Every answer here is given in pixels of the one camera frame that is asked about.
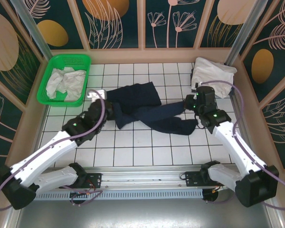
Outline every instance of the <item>green basket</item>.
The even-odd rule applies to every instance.
[[[86,95],[86,84],[89,78],[89,70],[91,66],[91,58],[82,54],[61,54],[52,57],[44,72],[40,87],[37,92],[37,100],[44,105],[51,105],[55,107],[79,107]],[[74,70],[85,70],[85,82],[82,88],[82,93],[77,101],[64,101],[67,93],[56,91],[56,98],[50,99],[47,95],[46,87],[49,78],[52,75],[53,68],[63,70],[64,67],[72,67]]]

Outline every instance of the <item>metal pole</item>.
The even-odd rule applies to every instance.
[[[25,6],[24,2],[21,0],[10,0],[10,2],[13,4],[16,12],[22,19],[24,25],[27,27],[34,41],[38,45],[40,51],[42,52],[46,60],[49,61],[53,57],[53,54],[51,50],[49,49],[48,44],[43,39],[37,27],[37,24],[35,23],[31,15],[29,14],[29,11],[27,7]]]
[[[243,47],[253,27],[257,23],[257,20],[259,19],[261,13],[265,9],[267,2],[268,0],[257,0],[255,2],[250,14],[248,15],[246,22],[243,24],[236,40],[232,45],[229,55],[226,58],[225,64],[227,66],[232,66],[235,59],[238,57],[241,48]]]

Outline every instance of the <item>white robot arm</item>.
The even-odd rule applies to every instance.
[[[234,125],[227,113],[217,108],[212,87],[197,87],[196,99],[194,95],[187,95],[185,108],[193,110],[199,116],[202,125],[222,142],[239,170],[239,172],[232,171],[218,161],[208,162],[203,164],[200,170],[205,183],[212,180],[227,186],[235,192],[238,200],[246,207],[276,195],[277,181],[256,166],[239,146],[233,135]],[[275,176],[279,175],[275,166],[268,167],[253,153],[237,131],[236,137],[255,162]]]
[[[99,91],[105,99],[105,91]],[[232,171],[217,161],[211,161],[201,166],[200,173],[205,182],[207,180],[217,181],[233,190],[239,201],[246,207],[262,202],[274,197],[276,193],[277,181],[264,174],[240,148],[232,134],[233,123],[230,117],[223,110],[218,110],[214,97],[214,90],[209,86],[197,88],[197,99],[193,95],[188,95],[185,100],[185,108],[193,110],[200,117],[202,125],[211,134],[221,140],[228,150],[233,162],[237,165],[239,172]],[[0,168],[0,185],[28,160],[52,143],[70,136],[84,133],[91,129],[100,116],[100,100],[95,100],[91,96],[92,103],[87,112],[81,113],[71,119],[62,127],[62,130],[42,148],[32,155],[14,164],[10,168],[3,166]],[[87,173],[78,164],[72,163],[69,166],[54,172],[42,174],[51,164],[61,156],[80,146],[86,140],[91,140],[98,134],[106,122],[112,120],[113,110],[109,102],[105,101],[105,118],[103,123],[87,136],[74,140],[65,140],[54,147],[48,149],[43,154],[33,160],[26,168],[17,173],[2,189],[5,196],[15,209],[21,209],[34,200],[37,194],[49,191],[61,186],[80,187],[86,181]],[[255,161],[278,175],[274,166],[267,167],[248,147],[245,141],[237,133],[242,145],[254,157]]]

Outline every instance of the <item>white cloth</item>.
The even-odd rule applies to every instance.
[[[67,92],[65,101],[76,101],[80,98],[82,87],[86,77],[85,70],[77,70],[66,73],[57,90],[61,93]]]
[[[191,88],[195,90],[195,83],[208,82],[213,80],[227,81],[233,84],[233,76],[237,69],[225,66],[220,63],[214,63],[204,58],[196,58],[193,75],[191,80]],[[213,87],[215,95],[225,98],[231,91],[231,86],[225,83],[211,83],[207,86]]]
[[[50,99],[56,98],[56,91],[67,92],[65,101],[76,101],[80,98],[86,77],[86,71],[75,71],[71,67],[63,70],[53,69],[52,75],[47,82],[47,95]]]

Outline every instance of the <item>navy pants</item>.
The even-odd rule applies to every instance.
[[[161,105],[153,82],[107,91],[107,101],[113,104],[119,129],[134,121],[141,121],[158,132],[190,135],[197,125],[194,119],[175,117],[184,112],[183,101]]]

